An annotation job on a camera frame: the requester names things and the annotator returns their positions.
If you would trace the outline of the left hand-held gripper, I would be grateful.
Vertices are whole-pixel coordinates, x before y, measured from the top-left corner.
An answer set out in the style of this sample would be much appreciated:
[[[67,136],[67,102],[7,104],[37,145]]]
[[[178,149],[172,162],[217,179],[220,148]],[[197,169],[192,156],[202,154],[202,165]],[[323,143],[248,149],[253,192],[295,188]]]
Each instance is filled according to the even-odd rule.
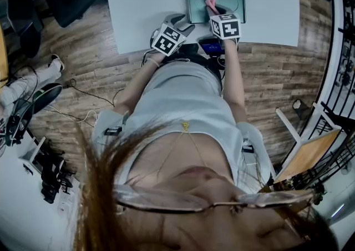
[[[162,23],[160,28],[152,35],[151,48],[165,56],[175,53],[185,43],[186,37],[195,29],[194,24],[185,24],[185,28],[177,27],[177,30],[170,27],[176,25],[185,16],[182,13],[174,13],[166,16],[165,23]]]

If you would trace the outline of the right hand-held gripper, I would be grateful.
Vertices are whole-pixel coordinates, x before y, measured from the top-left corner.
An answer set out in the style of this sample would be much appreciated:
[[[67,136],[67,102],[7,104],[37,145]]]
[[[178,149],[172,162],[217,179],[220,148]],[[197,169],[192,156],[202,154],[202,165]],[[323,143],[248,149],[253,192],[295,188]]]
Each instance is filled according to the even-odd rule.
[[[207,11],[211,32],[220,40],[232,40],[238,44],[241,37],[241,21],[233,10],[226,8],[225,14],[215,15],[214,11]]]

